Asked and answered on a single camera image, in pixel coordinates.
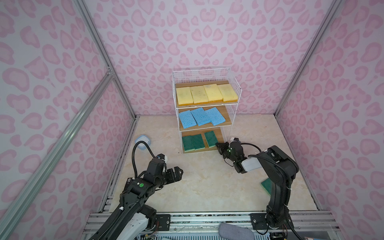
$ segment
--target black bracket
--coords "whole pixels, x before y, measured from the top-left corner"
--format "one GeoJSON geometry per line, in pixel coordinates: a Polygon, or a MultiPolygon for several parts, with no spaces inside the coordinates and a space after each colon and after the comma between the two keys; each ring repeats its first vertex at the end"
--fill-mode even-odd
{"type": "Polygon", "coordinates": [[[167,169],[167,172],[166,172],[167,184],[180,181],[182,176],[183,176],[183,170],[181,170],[179,167],[175,167],[175,171],[173,171],[172,168],[167,169]]]}
{"type": "Polygon", "coordinates": [[[156,221],[159,222],[158,231],[169,231],[170,214],[157,214],[156,221]]]}
{"type": "Polygon", "coordinates": [[[127,181],[125,182],[124,190],[127,190],[131,182],[133,181],[133,178],[129,177],[127,178],[127,181]]]}
{"type": "MultiPolygon", "coordinates": [[[[253,230],[267,230],[268,229],[268,225],[266,223],[266,218],[265,218],[266,213],[250,214],[249,216],[251,217],[251,223],[252,223],[253,230]]],[[[287,229],[291,229],[286,222],[285,222],[285,226],[287,227],[287,229]]]]}

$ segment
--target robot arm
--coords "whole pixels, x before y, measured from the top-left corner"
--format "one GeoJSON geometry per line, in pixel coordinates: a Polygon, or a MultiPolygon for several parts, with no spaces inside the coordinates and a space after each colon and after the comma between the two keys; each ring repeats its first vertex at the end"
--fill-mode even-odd
{"type": "Polygon", "coordinates": [[[116,240],[123,230],[124,239],[133,240],[137,236],[136,232],[140,233],[146,227],[152,228],[154,226],[156,210],[144,203],[155,192],[156,188],[180,181],[183,174],[183,170],[179,167],[163,172],[166,163],[161,157],[164,155],[160,154],[153,158],[147,170],[131,181],[129,185],[126,185],[120,194],[119,206],[90,238],[91,240],[116,240]],[[137,220],[137,223],[140,222],[142,225],[136,224],[135,226],[135,224],[130,223],[132,217],[134,217],[133,220],[137,220]]]}
{"type": "Polygon", "coordinates": [[[241,143],[238,138],[235,138],[230,144],[217,143],[216,147],[224,159],[228,158],[233,162],[238,173],[246,173],[257,168],[258,164],[263,167],[274,183],[272,184],[271,199],[266,208],[267,223],[270,228],[278,228],[286,219],[285,210],[290,198],[290,184],[295,179],[299,167],[277,146],[272,146],[256,155],[248,155],[249,158],[247,158],[241,146],[244,144],[246,143],[241,143]]]}

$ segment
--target green sponge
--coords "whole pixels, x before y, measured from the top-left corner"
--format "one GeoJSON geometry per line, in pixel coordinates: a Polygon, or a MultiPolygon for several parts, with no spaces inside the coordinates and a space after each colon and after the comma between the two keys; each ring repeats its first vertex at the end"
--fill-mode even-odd
{"type": "Polygon", "coordinates": [[[201,134],[193,135],[192,142],[195,147],[195,150],[200,150],[205,148],[203,137],[201,136],[201,134]]]}
{"type": "Polygon", "coordinates": [[[262,187],[266,190],[266,192],[271,195],[272,193],[272,181],[267,178],[261,182],[262,187]]]}
{"type": "Polygon", "coordinates": [[[208,147],[215,147],[217,143],[216,135],[213,131],[204,133],[205,139],[207,140],[208,147]]]}
{"type": "Polygon", "coordinates": [[[195,150],[195,147],[192,141],[192,136],[182,137],[182,140],[183,140],[184,152],[190,152],[195,150]]]}

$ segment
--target blue sponge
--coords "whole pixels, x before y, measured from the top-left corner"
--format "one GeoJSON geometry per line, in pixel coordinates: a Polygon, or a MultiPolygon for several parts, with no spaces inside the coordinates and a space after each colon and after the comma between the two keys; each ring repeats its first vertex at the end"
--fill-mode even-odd
{"type": "Polygon", "coordinates": [[[192,110],[191,113],[199,126],[211,122],[211,120],[209,119],[209,117],[207,116],[203,108],[192,110]]]}
{"type": "Polygon", "coordinates": [[[211,108],[205,111],[214,126],[225,122],[225,118],[217,110],[217,108],[211,108]]]}
{"type": "Polygon", "coordinates": [[[179,118],[183,128],[196,126],[196,121],[193,118],[190,110],[179,113],[179,118]]]}

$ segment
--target wire basket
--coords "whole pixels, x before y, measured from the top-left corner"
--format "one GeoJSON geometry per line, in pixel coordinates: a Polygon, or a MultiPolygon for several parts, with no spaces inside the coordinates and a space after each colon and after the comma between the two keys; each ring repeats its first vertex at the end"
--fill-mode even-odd
{"type": "Polygon", "coordinates": [[[176,87],[178,83],[199,83],[199,82],[212,82],[212,81],[225,81],[227,80],[235,90],[237,97],[240,99],[242,89],[237,82],[235,75],[229,68],[213,68],[203,70],[184,70],[173,72],[173,98],[176,102],[176,87]]]}

